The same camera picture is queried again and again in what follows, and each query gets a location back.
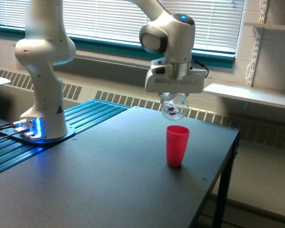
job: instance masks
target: power cord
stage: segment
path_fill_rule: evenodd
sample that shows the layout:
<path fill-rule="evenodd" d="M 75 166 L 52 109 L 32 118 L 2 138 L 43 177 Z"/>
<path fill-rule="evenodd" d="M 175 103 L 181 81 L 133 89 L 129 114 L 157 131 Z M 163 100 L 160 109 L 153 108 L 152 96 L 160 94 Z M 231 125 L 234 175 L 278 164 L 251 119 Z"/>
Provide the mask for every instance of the power cord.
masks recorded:
<path fill-rule="evenodd" d="M 205 68 L 207 70 L 207 74 L 206 74 L 206 77 L 205 77 L 205 78 L 207 78 L 208 75 L 209 75 L 209 69 L 205 66 L 205 64 L 199 62 L 197 59 L 194 60 L 194 63 L 200 65 L 201 67 L 203 67 L 203 68 Z"/>
<path fill-rule="evenodd" d="M 11 127 L 13 127 L 12 124 L 6 125 L 6 126 L 2 126 L 2 127 L 0 127 L 0 131 L 1 131 L 1 130 L 4 130 L 4 129 L 7 129 L 7 128 L 11 128 Z"/>
<path fill-rule="evenodd" d="M 25 129 L 25 130 L 22 130 L 22 131 L 20 131 L 20 132 L 15 132 L 15 133 L 13 133 L 13 134 L 9 134 L 9 135 L 7 135 L 7 136 L 1 137 L 1 138 L 0 138 L 0 141 L 3 140 L 3 139 L 10 138 L 10 137 L 13 136 L 13 135 L 20 134 L 20 133 L 25 133 L 25 132 L 29 132 L 29 131 L 31 131 L 30 128 Z"/>

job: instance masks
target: red cup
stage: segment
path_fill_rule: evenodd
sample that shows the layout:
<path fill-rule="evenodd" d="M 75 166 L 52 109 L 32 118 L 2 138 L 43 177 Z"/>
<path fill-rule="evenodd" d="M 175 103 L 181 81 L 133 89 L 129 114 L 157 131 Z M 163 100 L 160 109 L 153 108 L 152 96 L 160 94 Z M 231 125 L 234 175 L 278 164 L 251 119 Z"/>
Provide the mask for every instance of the red cup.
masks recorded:
<path fill-rule="evenodd" d="M 184 158 L 189 129 L 183 126 L 167 127 L 167 164 L 172 167 L 179 167 Z"/>

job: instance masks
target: blue led light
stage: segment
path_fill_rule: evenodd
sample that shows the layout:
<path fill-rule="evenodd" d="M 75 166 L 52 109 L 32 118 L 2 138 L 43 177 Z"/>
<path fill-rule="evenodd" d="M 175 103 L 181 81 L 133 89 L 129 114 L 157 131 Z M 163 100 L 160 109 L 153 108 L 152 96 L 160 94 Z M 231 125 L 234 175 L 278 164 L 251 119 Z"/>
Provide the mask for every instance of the blue led light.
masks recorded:
<path fill-rule="evenodd" d="M 37 138 L 40 138 L 41 137 L 41 121 L 39 118 L 36 118 L 36 129 L 37 129 Z"/>

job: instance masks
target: window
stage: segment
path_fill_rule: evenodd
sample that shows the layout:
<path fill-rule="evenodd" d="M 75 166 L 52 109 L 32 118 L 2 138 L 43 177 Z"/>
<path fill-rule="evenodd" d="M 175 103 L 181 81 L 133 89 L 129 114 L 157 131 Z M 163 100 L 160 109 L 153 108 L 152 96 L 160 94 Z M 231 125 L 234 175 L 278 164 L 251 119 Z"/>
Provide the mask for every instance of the window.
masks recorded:
<path fill-rule="evenodd" d="M 196 22 L 194 49 L 235 53 L 244 0 L 161 0 L 171 13 L 185 13 Z M 25 26 L 30 0 L 0 0 L 0 25 Z M 139 43 L 139 31 L 149 22 L 125 0 L 64 0 L 69 35 Z"/>

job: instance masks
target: transparent sphere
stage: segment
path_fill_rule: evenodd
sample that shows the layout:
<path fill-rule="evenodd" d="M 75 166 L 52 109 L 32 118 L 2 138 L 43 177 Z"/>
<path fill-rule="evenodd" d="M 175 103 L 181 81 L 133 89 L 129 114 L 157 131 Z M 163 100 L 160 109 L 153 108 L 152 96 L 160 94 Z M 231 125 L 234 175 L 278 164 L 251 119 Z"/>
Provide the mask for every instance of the transparent sphere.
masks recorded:
<path fill-rule="evenodd" d="M 179 120 L 188 113 L 188 100 L 185 94 L 162 93 L 161 112 L 168 120 Z"/>

